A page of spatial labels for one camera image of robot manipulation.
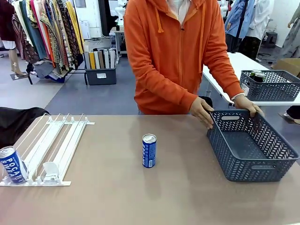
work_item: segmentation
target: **white rack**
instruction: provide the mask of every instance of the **white rack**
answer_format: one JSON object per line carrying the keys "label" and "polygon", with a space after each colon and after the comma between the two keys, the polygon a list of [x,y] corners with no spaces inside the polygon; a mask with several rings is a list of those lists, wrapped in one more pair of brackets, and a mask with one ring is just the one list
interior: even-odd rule
{"label": "white rack", "polygon": [[[16,149],[20,147],[20,145],[24,142],[24,140],[30,135],[32,130],[37,126],[37,124],[42,121],[44,118],[42,116],[40,120],[36,123],[36,125],[31,129],[31,131],[26,135],[26,137],[22,140],[22,142],[17,146]],[[76,147],[79,143],[79,140],[84,132],[86,125],[94,125],[94,122],[89,122],[88,117],[81,115],[80,119],[76,121],[73,116],[71,116],[71,120],[68,121],[68,117],[63,115],[58,115],[55,120],[50,116],[48,121],[44,124],[42,129],[39,131],[38,135],[34,138],[34,140],[30,143],[26,151],[23,153],[21,158],[25,155],[25,153],[30,149],[31,145],[35,142],[36,138],[40,136],[41,132],[45,129],[43,134],[40,136],[35,145],[31,148],[30,152],[24,159],[24,163],[28,169],[28,178],[23,184],[14,184],[11,182],[9,176],[5,176],[0,182],[0,186],[10,186],[10,187],[19,187],[19,186],[70,186],[70,181],[64,181],[65,174],[68,170],[69,164],[72,160],[72,157],[75,153]],[[53,150],[49,159],[45,162],[45,157],[49,152],[49,149],[52,147],[55,142],[57,136],[61,132],[64,125],[67,125],[66,130],[63,132],[60,140],[58,141],[55,149]],[[56,153],[54,160],[51,161],[52,156]],[[41,167],[41,163],[43,163],[43,170],[38,176],[38,169]]]}

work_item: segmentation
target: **orange hoodie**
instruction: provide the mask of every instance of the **orange hoodie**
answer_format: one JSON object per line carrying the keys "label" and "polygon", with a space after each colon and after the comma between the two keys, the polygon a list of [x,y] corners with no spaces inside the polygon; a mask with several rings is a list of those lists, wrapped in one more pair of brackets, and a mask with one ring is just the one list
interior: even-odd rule
{"label": "orange hoodie", "polygon": [[186,114],[203,64],[229,97],[243,93],[229,62],[217,0],[192,0],[183,24],[166,0],[130,0],[124,18],[135,101],[144,114]]}

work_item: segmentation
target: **cardboard box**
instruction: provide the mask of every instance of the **cardboard box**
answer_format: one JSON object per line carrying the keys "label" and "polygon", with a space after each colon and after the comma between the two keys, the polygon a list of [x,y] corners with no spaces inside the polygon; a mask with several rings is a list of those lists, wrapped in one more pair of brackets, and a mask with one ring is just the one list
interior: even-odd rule
{"label": "cardboard box", "polygon": [[274,69],[285,70],[300,78],[300,59],[281,59],[278,60]]}

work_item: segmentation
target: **pocari sweat can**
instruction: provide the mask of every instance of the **pocari sweat can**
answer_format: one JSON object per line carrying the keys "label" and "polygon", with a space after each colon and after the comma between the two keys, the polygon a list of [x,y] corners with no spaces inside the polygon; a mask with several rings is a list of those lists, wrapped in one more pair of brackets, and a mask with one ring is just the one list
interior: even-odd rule
{"label": "pocari sweat can", "polygon": [[147,134],[142,137],[142,165],[146,168],[155,166],[156,137]]}
{"label": "pocari sweat can", "polygon": [[13,146],[0,150],[0,162],[14,184],[22,184],[28,178],[27,167]]}

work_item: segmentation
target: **blue shirt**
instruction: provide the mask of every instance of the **blue shirt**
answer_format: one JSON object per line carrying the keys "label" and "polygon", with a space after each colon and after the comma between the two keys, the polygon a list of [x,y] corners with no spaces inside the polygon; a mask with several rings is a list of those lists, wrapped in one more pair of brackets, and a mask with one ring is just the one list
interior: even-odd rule
{"label": "blue shirt", "polygon": [[[231,9],[231,11],[227,17],[227,20],[225,22],[225,33],[226,34],[230,34],[230,35],[236,37],[237,32],[238,32],[238,27],[240,24],[240,17],[241,17],[244,5],[245,5],[245,0],[236,0],[235,1],[233,8]],[[254,0],[249,0],[247,9],[246,9],[246,13],[245,13],[244,22],[243,22],[242,28],[240,30],[239,38],[244,38],[248,32],[253,9],[254,9]],[[229,30],[226,30],[228,23],[231,23],[231,26],[230,26]]]}

